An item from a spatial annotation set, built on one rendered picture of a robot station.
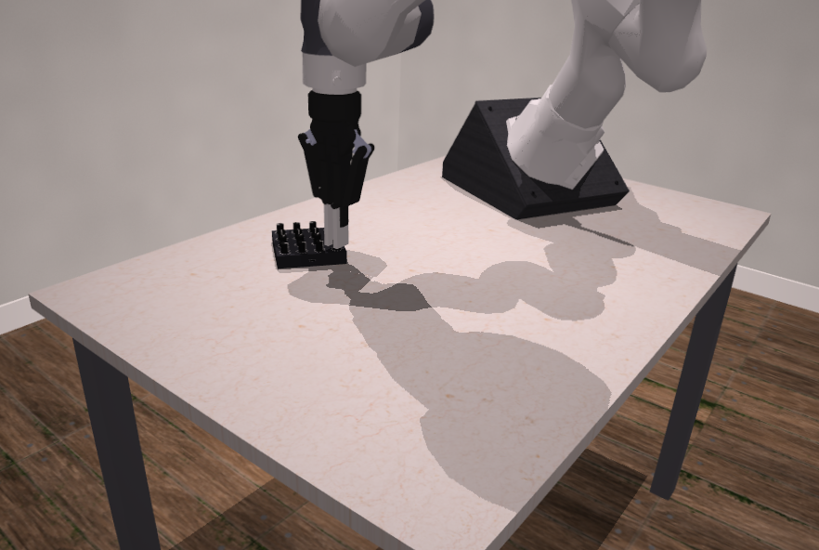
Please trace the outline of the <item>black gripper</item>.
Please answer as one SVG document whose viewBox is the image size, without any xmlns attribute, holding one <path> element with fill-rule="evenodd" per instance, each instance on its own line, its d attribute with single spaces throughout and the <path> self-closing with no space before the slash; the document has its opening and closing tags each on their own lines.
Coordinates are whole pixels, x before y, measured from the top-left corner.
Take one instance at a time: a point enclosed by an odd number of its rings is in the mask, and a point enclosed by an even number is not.
<svg viewBox="0 0 819 550">
<path fill-rule="evenodd" d="M 348 206 L 360 200 L 368 161 L 375 148 L 361 137 L 359 91 L 328 95 L 311 90 L 308 114 L 312 118 L 310 129 L 299 134 L 298 139 L 304 150 L 313 196 L 324 203 L 325 245 L 332 245 L 333 240 L 333 248 L 339 249 L 349 244 Z"/>
</svg>

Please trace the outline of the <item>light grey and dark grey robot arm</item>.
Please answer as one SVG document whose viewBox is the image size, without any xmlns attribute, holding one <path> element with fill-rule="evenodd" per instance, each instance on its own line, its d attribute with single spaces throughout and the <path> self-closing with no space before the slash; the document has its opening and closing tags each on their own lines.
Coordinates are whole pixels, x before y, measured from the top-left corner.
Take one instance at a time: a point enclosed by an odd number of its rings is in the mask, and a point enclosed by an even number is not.
<svg viewBox="0 0 819 550">
<path fill-rule="evenodd" d="M 603 120 L 626 88 L 622 60 L 658 92 L 672 92 L 700 74 L 707 46 L 701 0 L 571 3 L 569 57 L 543 97 L 506 124 L 512 160 L 529 177 L 574 189 L 604 151 Z M 301 0 L 301 22 L 303 84 L 344 95 L 366 84 L 365 63 L 420 46 L 433 29 L 434 6 L 431 0 Z"/>
</svg>

